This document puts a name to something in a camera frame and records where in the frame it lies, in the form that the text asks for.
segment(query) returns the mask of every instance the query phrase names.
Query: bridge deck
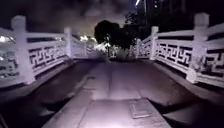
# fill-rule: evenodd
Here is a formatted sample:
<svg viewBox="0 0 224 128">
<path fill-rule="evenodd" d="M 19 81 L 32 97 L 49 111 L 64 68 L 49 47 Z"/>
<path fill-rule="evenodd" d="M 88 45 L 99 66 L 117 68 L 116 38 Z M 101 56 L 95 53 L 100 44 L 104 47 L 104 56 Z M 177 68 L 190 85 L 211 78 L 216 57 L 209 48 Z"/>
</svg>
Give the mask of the bridge deck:
<svg viewBox="0 0 224 128">
<path fill-rule="evenodd" d="M 153 66 L 102 63 L 44 128 L 170 128 L 149 100 L 169 106 L 195 99 Z"/>
</svg>

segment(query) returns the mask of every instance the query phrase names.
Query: night sky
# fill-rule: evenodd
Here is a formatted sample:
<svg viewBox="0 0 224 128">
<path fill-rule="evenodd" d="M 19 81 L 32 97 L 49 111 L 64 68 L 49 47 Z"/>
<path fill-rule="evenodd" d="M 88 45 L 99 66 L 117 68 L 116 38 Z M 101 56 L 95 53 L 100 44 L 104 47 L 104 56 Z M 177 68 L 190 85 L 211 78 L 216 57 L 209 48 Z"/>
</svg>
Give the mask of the night sky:
<svg viewBox="0 0 224 128">
<path fill-rule="evenodd" d="M 25 15 L 29 31 L 59 32 L 65 26 L 73 34 L 93 35 L 102 20 L 124 24 L 136 0 L 1 0 L 0 27 L 10 27 L 15 15 Z"/>
</svg>

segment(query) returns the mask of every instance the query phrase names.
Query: road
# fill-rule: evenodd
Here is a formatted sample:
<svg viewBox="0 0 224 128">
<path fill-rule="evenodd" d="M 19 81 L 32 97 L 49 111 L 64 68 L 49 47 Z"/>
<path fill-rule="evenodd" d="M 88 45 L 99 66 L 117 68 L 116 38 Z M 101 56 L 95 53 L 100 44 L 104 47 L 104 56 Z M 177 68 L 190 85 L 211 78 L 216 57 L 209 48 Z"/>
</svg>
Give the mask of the road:
<svg viewBox="0 0 224 128">
<path fill-rule="evenodd" d="M 9 128 L 224 127 L 223 108 L 138 61 L 75 64 L 1 113 Z"/>
<path fill-rule="evenodd" d="M 153 66 L 101 63 L 88 74 L 82 91 L 43 128 L 170 128 L 154 106 L 199 100 Z"/>
</svg>

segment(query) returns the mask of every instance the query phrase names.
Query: bridge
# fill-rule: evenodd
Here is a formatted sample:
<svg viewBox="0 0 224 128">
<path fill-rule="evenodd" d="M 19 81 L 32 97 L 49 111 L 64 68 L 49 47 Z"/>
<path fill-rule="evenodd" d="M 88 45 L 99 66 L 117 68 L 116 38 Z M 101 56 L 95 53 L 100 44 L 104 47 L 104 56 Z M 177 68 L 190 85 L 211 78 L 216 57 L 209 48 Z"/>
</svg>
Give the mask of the bridge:
<svg viewBox="0 0 224 128">
<path fill-rule="evenodd" d="M 70 28 L 34 33 L 25 26 L 16 16 L 12 30 L 0 29 L 8 37 L 0 44 L 2 127 L 223 126 L 224 24 L 209 26 L 207 14 L 195 16 L 193 30 L 152 27 L 122 60 L 77 40 Z"/>
</svg>

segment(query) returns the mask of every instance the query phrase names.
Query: tree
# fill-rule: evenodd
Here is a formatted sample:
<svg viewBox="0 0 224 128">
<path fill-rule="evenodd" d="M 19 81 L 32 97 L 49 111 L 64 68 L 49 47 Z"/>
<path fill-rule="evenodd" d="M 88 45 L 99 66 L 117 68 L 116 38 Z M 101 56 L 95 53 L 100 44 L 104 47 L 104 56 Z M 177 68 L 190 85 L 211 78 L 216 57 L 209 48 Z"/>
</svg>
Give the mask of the tree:
<svg viewBox="0 0 224 128">
<path fill-rule="evenodd" d="M 132 43 L 132 37 L 127 35 L 125 29 L 107 20 L 97 24 L 94 35 L 98 43 L 110 43 L 112 46 L 120 46 L 123 49 L 129 48 Z"/>
</svg>

